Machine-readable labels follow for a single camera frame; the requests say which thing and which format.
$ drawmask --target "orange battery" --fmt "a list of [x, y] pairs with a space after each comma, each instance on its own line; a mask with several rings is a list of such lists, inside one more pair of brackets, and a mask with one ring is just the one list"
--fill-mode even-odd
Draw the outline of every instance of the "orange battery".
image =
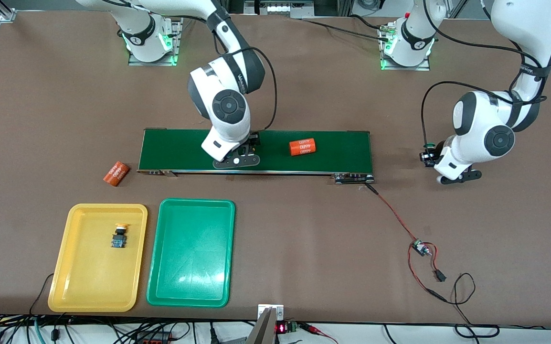
[[316, 151], [316, 142], [313, 139], [293, 141], [289, 143], [290, 155], [310, 154]]
[[104, 177], [104, 181], [112, 186], [117, 186], [121, 179], [129, 172], [129, 167], [124, 163], [117, 161], [112, 168], [108, 171], [108, 174]]

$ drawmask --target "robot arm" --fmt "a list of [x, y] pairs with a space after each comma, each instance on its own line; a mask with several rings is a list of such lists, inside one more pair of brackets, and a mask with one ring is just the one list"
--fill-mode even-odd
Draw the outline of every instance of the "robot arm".
[[195, 107], [203, 117], [212, 121], [212, 129], [201, 146], [216, 161], [223, 161], [229, 152], [248, 139], [250, 110], [243, 94], [261, 87], [265, 68], [254, 51], [245, 50], [248, 43], [218, 0], [121, 2], [131, 4], [127, 7], [103, 0], [77, 2], [92, 9], [110, 11], [132, 54], [145, 62], [156, 61], [169, 51], [160, 41], [164, 31], [162, 26], [167, 21], [164, 15], [191, 16], [205, 21], [227, 48], [227, 53], [193, 70], [188, 81], [188, 92]]
[[437, 178], [440, 183], [463, 182], [472, 164], [507, 154], [515, 143], [515, 133], [526, 129], [539, 113], [536, 101], [551, 69], [551, 0], [495, 0], [492, 24], [540, 65], [524, 57], [511, 92], [494, 92], [500, 98], [481, 91], [460, 98], [453, 109], [456, 134], [422, 157], [428, 166], [434, 163], [442, 175]]
[[409, 16], [398, 18], [391, 24], [398, 34], [384, 49], [384, 54], [391, 57], [398, 65], [404, 67], [419, 65], [430, 52], [434, 43], [435, 29], [428, 21], [427, 12], [433, 24], [439, 28], [447, 12], [444, 0], [429, 2], [414, 0]]

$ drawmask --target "brown table surface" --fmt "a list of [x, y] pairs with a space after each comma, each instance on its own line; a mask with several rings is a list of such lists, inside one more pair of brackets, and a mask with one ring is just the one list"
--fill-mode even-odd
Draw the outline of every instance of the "brown table surface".
[[[358, 20], [336, 26], [372, 33]], [[385, 22], [384, 18], [372, 22]], [[551, 76], [537, 122], [514, 150], [477, 165], [464, 185], [435, 183], [418, 161], [420, 102], [441, 80], [505, 89], [512, 53], [441, 39], [431, 72], [382, 71], [375, 41], [289, 18], [234, 16], [277, 72], [276, 130], [370, 130], [375, 187], [412, 231], [439, 246], [445, 283], [413, 255], [420, 278], [445, 296], [470, 272], [463, 306], [472, 322], [551, 325]], [[445, 21], [474, 42], [507, 44], [487, 21]], [[77, 203], [142, 203], [147, 239], [135, 307], [124, 315], [252, 319], [259, 303], [282, 303], [298, 320], [459, 323], [407, 269], [410, 239], [365, 187], [323, 177], [130, 173], [117, 188], [101, 179], [116, 161], [138, 165], [145, 127], [209, 128], [187, 91], [189, 72], [216, 57], [195, 22], [177, 67], [128, 67], [107, 13], [22, 12], [0, 28], [0, 313], [26, 313], [53, 272], [64, 223]], [[442, 86], [426, 106], [430, 141], [453, 133], [452, 107], [467, 90]], [[273, 86], [248, 96], [253, 127], [271, 116]], [[145, 292], [158, 205], [164, 198], [225, 198], [237, 205], [230, 300], [222, 309], [151, 307]], [[466, 281], [461, 288], [469, 292]], [[48, 288], [35, 312], [50, 312]]]

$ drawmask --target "yellow tray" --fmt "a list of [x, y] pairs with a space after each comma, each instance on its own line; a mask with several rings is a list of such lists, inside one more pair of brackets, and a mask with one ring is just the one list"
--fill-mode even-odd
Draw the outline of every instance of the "yellow tray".
[[[148, 210], [141, 204], [77, 204], [68, 214], [48, 305], [54, 312], [125, 312], [136, 303]], [[111, 247], [128, 224], [125, 248]]]

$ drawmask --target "red wire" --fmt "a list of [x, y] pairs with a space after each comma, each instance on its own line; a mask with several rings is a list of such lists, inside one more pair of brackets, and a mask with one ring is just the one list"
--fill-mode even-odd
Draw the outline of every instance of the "red wire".
[[337, 339], [331, 337], [330, 335], [327, 335], [325, 334], [324, 332], [320, 331], [320, 333], [318, 333], [318, 335], [321, 335], [323, 337], [327, 337], [328, 339], [332, 340], [333, 342], [336, 342], [337, 344], [339, 344], [339, 342], [337, 342]]
[[425, 245], [432, 245], [433, 246], [433, 261], [432, 261], [432, 264], [433, 264], [433, 268], [435, 270], [439, 270], [437, 269], [437, 255], [439, 254], [439, 250], [437, 250], [437, 245], [433, 244], [432, 242], [424, 242]]
[[378, 193], [378, 197], [380, 198], [380, 200], [382, 200], [382, 202], [384, 202], [386, 205], [388, 205], [388, 207], [392, 211], [392, 214], [394, 214], [394, 216], [396, 217], [396, 220], [398, 220], [398, 222], [403, 226], [403, 228], [405, 228], [407, 233], [409, 233], [409, 236], [411, 237], [411, 239], [413, 239], [413, 241], [416, 241], [417, 238], [415, 237], [415, 235], [413, 235], [413, 233], [411, 233], [409, 228], [407, 228], [407, 225], [405, 224], [405, 222], [403, 222], [402, 218], [398, 215], [398, 213], [396, 213], [396, 210], [394, 210], [392, 205], [390, 205], [390, 203], [388, 203], [388, 201], [384, 197], [382, 197], [382, 195], [379, 194], [379, 193]]
[[409, 270], [411, 271], [411, 274], [413, 275], [413, 278], [415, 278], [415, 281], [422, 287], [422, 289], [426, 290], [426, 287], [424, 286], [424, 283], [420, 281], [420, 278], [415, 274], [415, 270], [413, 269], [413, 266], [411, 265], [411, 250], [413, 249], [413, 244], [409, 245], [409, 249], [407, 250], [407, 265], [409, 266]]

